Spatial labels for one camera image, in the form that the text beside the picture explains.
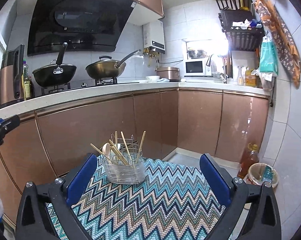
teal gift bag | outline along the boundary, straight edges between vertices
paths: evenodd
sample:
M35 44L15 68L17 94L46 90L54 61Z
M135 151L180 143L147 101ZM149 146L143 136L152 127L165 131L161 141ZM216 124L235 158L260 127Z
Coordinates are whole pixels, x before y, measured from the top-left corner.
M260 51L259 71L276 73L278 76L278 60L274 43L268 37L263 38Z

metal wire utensil basket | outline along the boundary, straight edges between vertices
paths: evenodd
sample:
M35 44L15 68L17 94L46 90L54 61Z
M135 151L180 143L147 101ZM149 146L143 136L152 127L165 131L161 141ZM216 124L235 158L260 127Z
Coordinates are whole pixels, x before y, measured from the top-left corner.
M146 176L142 152L138 152L138 142L134 141L133 136L131 139L125 139L125 141L129 152L124 145L124 140L118 138L116 147L121 155L117 155L113 151L109 155L101 155L107 178L110 182L117 184L141 183Z

orange and brown cloth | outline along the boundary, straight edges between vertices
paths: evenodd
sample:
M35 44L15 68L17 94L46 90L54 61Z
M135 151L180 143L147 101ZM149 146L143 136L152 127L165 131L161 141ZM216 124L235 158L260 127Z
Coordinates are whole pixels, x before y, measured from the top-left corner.
M292 35L283 19L269 0L255 0L255 10L263 26L267 26L273 37L278 58L296 88L300 85L301 61Z

screw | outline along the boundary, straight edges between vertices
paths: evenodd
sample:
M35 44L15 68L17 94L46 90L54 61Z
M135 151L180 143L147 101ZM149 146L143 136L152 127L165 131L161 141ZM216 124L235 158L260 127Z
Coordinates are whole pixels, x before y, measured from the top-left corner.
M33 182L32 181L29 181L29 182L26 183L26 187L31 187L31 186L33 186Z
M264 184L266 187L271 187L271 183L269 181L265 181Z
M61 184L63 182L62 178L56 178L55 179L55 184Z
M243 183L243 180L241 178L239 178L239 177L234 178L234 181L237 184L242 184Z

black basket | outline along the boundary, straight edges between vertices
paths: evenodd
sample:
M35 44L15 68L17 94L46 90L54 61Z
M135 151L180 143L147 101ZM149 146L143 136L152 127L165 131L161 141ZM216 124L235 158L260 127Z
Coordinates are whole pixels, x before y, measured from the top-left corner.
M216 0L220 9L219 20L229 41L230 50L255 51L265 35L263 28L232 27L233 22L244 22L254 18L252 0Z

